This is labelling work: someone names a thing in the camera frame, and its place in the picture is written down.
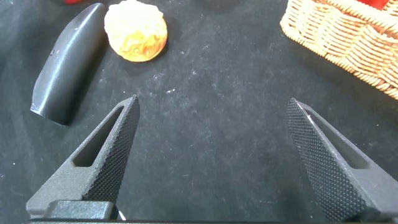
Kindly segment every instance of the black table surface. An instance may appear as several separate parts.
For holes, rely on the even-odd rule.
[[[144,2],[164,12],[167,48],[132,63],[105,46],[69,126],[29,108],[59,33],[88,3],[0,2],[0,223],[27,220],[26,201],[133,94],[141,120],[117,202],[128,219],[321,220],[287,130],[291,98],[398,179],[398,102],[287,38],[287,1]]]

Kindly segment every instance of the red object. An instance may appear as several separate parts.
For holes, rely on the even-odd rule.
[[[77,4],[77,3],[81,3],[84,0],[65,0],[66,4]]]
[[[358,0],[358,1],[368,4],[372,7],[375,7],[378,10],[383,10],[384,6],[386,6],[386,4],[388,3],[388,0]]]

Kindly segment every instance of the basket rim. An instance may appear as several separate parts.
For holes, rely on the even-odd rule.
[[[386,32],[398,34],[398,18],[386,11],[378,10],[357,0],[324,0],[324,2],[336,7],[342,13],[360,18],[374,26],[379,26]]]

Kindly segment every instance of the wicker basket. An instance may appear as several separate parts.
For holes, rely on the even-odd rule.
[[[355,0],[289,0],[291,39],[398,100],[398,0],[383,11]]]

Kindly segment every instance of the textured grip surface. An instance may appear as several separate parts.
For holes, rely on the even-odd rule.
[[[295,100],[287,107],[288,125],[312,187],[331,222],[354,220],[368,206],[315,132]]]
[[[134,99],[120,120],[111,145],[103,157],[103,163],[96,168],[95,177],[90,183],[83,200],[116,202],[130,149],[138,125],[139,104]]]

